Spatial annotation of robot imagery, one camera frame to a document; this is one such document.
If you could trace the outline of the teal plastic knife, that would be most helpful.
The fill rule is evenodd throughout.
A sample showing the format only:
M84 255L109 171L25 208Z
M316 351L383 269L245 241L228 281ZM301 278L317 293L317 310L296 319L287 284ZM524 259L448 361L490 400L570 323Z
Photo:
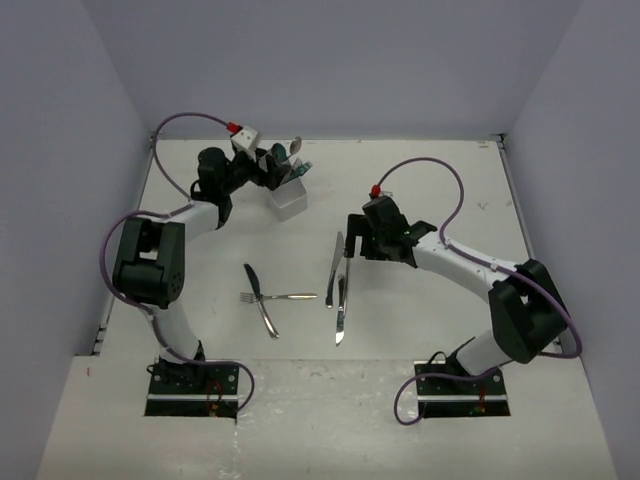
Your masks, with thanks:
M296 169L295 169L295 177L299 178L304 176L311 168L313 167L313 163L312 162L304 162L301 163Z

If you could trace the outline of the round metal ladle spoon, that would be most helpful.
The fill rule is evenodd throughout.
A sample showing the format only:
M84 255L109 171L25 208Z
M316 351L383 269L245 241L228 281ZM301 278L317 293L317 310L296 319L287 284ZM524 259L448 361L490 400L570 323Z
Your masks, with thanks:
M300 136L296 136L289 145L289 155L296 155L300 151L302 143L302 138Z

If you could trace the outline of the crossing metal knife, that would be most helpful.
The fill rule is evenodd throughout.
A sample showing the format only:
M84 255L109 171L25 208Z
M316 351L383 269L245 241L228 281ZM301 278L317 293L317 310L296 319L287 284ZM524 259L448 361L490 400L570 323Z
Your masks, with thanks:
M344 322L345 322L345 317L343 316L343 307L342 307L342 301L343 301L343 285L344 285L344 277L343 275L340 275L338 277L338 293L339 293L339 305L338 305L338 311L337 311L337 319L336 319L336 333L335 333L335 345L339 346L343 339L344 339Z

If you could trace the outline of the teal plastic fork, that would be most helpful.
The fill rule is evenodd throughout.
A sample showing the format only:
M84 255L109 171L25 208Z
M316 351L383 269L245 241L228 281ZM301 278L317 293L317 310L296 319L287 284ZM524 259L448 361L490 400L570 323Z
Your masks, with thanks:
M307 169L305 166L300 166L298 169L296 169L293 174L292 177L293 178L299 178L301 176L303 176L306 173Z

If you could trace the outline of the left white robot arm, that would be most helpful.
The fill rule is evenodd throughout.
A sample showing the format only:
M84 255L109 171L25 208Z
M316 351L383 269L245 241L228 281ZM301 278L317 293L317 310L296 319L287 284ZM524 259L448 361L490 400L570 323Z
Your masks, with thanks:
M196 238L221 229L228 221L231 196L248 183L271 192L284 184L292 170L290 153L280 143L252 153L209 147L199 152L197 179L188 203L168 214L135 211L123 225L111 286L122 302L148 319L160 345L160 358L175 365L172 380L183 391L195 393L208 379L209 366L202 343L195 336L180 303L186 280L186 247Z

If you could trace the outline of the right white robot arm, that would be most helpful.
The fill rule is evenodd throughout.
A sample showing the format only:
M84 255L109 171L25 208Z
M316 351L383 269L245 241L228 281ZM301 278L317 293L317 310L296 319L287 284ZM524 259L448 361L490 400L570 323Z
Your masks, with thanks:
M538 261L503 262L465 251L425 221L409 223L388 196L347 217L344 255L406 264L434 273L475 294L489 307L491 327L454 350L448 385L467 393L482 374L509 362L527 364L568 329L567 311L546 267Z

